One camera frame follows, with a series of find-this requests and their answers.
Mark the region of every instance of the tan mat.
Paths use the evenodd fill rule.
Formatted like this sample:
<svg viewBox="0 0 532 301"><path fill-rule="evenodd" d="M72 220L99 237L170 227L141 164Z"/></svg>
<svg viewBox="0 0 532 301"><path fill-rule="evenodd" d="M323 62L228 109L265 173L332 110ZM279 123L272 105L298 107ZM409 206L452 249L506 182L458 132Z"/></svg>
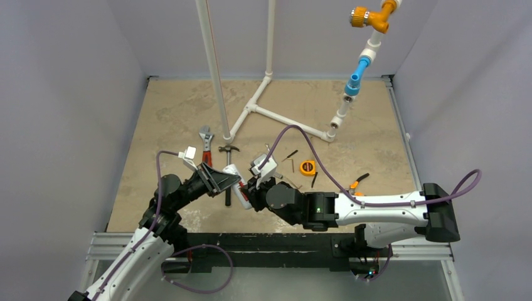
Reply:
<svg viewBox="0 0 532 301"><path fill-rule="evenodd" d="M230 127L242 112L248 99L255 93L259 81L224 81L223 93ZM327 130L340 104L344 81L273 81L263 93L258 104L286 117L317 129ZM200 163L202 141L198 131L209 125L215 134L212 142L213 165L222 169L226 165L225 153L218 152L224 145L218 106L208 80L152 80L148 86L137 128L125 163L120 188L115 200L109 232L132 232L146 210L157 187L155 156L158 150L183 151L195 146L195 162ZM259 114L251 114L240 130L233 145L232 161L245 177L249 163L265 152L265 143L273 144L284 125ZM333 143L313 138L319 157L328 171L348 187L357 177L369 172L357 188L369 195L399 194L413 191L410 166L403 148L387 89L382 81L365 81L359 97L351 106L348 116ZM301 191L336 191L337 187L323 172L317 176L314 189L311 177L298 172L300 162L311 158L303 137L290 130L275 151L278 161L292 151L295 173L290 161L280 164L278 172L287 176ZM190 177L181 159L162 156L162 174L177 174L182 180ZM224 195L215 198L203 196L183 208L181 224L190 232L246 232L290 233L305 232L301 226L290 226L273 213L263 210L244 210L233 196L230 208L224 205ZM331 231L351 232L352 226Z"/></svg>

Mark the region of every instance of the red wrench handle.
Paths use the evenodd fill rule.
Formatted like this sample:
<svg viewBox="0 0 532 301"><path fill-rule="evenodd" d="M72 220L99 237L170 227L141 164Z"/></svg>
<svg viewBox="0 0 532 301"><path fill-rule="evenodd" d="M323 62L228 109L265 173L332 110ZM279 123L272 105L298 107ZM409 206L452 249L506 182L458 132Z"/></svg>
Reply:
<svg viewBox="0 0 532 301"><path fill-rule="evenodd" d="M202 161L207 163L210 167L213 167L213 158L211 157L211 151L203 152Z"/></svg>

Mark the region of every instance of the tape measure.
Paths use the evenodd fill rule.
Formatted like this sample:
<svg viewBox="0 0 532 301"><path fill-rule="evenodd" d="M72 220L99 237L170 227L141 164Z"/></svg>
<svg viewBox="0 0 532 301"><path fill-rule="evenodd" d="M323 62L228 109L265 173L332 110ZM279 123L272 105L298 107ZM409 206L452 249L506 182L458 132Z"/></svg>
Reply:
<svg viewBox="0 0 532 301"><path fill-rule="evenodd" d="M313 160L303 161L299 166L299 171L303 176L313 176L316 174L316 162Z"/></svg>

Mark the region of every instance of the adjustable wrench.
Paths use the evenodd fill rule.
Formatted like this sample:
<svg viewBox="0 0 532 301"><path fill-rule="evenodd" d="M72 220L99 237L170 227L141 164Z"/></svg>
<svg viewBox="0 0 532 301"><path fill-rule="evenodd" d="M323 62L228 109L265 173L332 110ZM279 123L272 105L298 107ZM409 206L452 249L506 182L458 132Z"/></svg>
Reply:
<svg viewBox="0 0 532 301"><path fill-rule="evenodd" d="M202 161L207 163L210 167L213 167L213 159L211 157L211 140L213 140L214 134L209 132L209 126L204 125L199 129L199 136L203 140L203 156Z"/></svg>

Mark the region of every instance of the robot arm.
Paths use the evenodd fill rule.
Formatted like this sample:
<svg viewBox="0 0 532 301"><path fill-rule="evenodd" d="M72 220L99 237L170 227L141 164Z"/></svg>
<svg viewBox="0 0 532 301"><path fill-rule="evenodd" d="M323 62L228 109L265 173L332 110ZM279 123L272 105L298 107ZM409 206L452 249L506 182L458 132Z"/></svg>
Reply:
<svg viewBox="0 0 532 301"><path fill-rule="evenodd" d="M345 194L333 192L302 193L285 182L276 183L269 174L277 164L270 158L262 174L252 163L254 177L241 188L255 211L267 208L288 224L301 224L304 229L327 231L349 224L357 227L356 237L364 238L357 245L364 248L384 248L395 241L425 236L429 241L453 242L460 240L451 202L437 204L417 203L437 199L448 194L437 184L424 184L423 191L395 196L358 196L361 204L352 202ZM410 203L410 206L365 206L364 204Z"/></svg>
<svg viewBox="0 0 532 301"><path fill-rule="evenodd" d="M69 301L130 300L168 257L190 247L177 211L204 194L216 196L241 181L240 176L216 171L205 163L194 166L191 161L194 153L195 149L189 147L184 154L179 154L193 171L192 176L183 183L174 174L161 178L159 214L156 214L157 189L139 222L140 227L122 253L85 293L74 292Z"/></svg>

